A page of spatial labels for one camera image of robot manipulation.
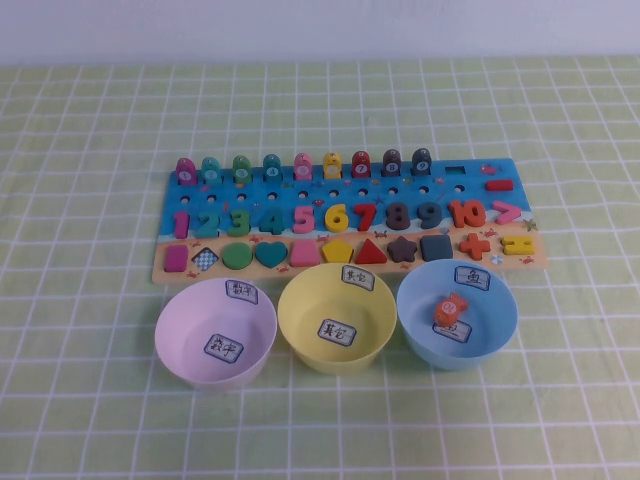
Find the white wall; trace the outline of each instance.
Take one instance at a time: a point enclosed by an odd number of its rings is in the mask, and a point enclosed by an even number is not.
[[[640,52],[639,0],[4,0],[0,63]]]

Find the plastic bowl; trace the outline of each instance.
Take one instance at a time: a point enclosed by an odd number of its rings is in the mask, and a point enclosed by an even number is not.
[[[468,309],[449,328],[434,322],[438,304],[451,293]],[[409,273],[398,289],[398,317],[411,349],[445,370],[473,368],[498,352],[518,325],[518,306],[507,285],[476,264],[436,260]]]
[[[396,304],[389,287],[355,265],[325,263],[285,287],[278,323],[298,357],[322,373],[368,366],[391,338]]]
[[[214,278],[171,299],[156,325],[156,350],[173,374],[219,393],[241,388],[260,373],[277,329],[264,292],[240,280]]]

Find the red triangle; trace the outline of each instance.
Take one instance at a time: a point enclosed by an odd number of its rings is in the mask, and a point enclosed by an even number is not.
[[[387,263],[387,256],[375,243],[367,238],[358,252],[356,264],[367,265],[372,263]]]

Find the number 7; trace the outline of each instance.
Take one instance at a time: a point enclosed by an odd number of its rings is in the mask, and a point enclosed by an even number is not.
[[[358,225],[358,231],[366,232],[367,230],[369,230],[369,227],[373,222],[373,217],[376,216],[375,203],[362,203],[360,205],[356,205],[355,207],[353,207],[353,211],[356,213],[356,215],[360,215],[362,217],[360,225]]]

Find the green circle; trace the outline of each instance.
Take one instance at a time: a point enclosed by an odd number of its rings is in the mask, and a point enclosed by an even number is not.
[[[222,250],[222,263],[231,270],[242,270],[253,260],[251,247],[246,243],[230,243]]]

